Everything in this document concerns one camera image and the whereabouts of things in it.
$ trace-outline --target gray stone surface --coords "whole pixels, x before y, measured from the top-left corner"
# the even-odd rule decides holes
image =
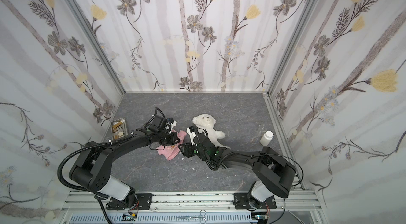
[[[274,132],[262,94],[125,94],[114,119],[124,118],[129,131],[137,129],[154,114],[154,107],[176,120],[176,131],[186,131],[194,116],[212,115],[217,120],[214,128],[226,134],[219,142],[236,151],[262,149],[261,136],[257,135],[259,125]],[[190,142],[189,135],[185,141]],[[281,153],[276,136],[269,147]],[[248,190],[258,180],[253,172],[236,168],[211,171],[197,156],[186,158],[179,153],[167,161],[148,147],[117,159],[111,175],[137,191]]]

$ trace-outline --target bottle cap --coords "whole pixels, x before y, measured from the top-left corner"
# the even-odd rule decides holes
[[[265,134],[267,138],[272,138],[274,136],[274,134],[271,131],[267,131]]]

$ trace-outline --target pink garment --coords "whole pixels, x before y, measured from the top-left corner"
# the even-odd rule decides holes
[[[159,155],[164,155],[168,161],[172,160],[180,152],[178,145],[183,143],[183,139],[185,138],[186,134],[186,132],[180,130],[177,134],[178,139],[180,139],[180,143],[177,143],[173,146],[165,146],[163,150],[157,150]]]

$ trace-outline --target mounting plate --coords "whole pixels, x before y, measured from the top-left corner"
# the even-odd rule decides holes
[[[266,204],[268,205],[269,209],[277,208],[277,204],[275,202],[275,197],[270,196],[257,209],[266,209]],[[236,210],[241,210],[241,209],[252,210],[252,207],[248,203],[247,193],[234,193],[233,205],[236,207]]]
[[[151,201],[152,201],[152,194],[151,193],[137,193],[138,198],[138,210],[149,210]],[[115,198],[110,198],[110,202],[106,204],[107,210],[124,210],[121,206],[120,202]]]

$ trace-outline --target metal tray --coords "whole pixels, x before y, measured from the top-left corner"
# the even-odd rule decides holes
[[[111,122],[111,134],[113,140],[118,140],[121,137],[127,136],[127,123],[124,118],[120,118]]]

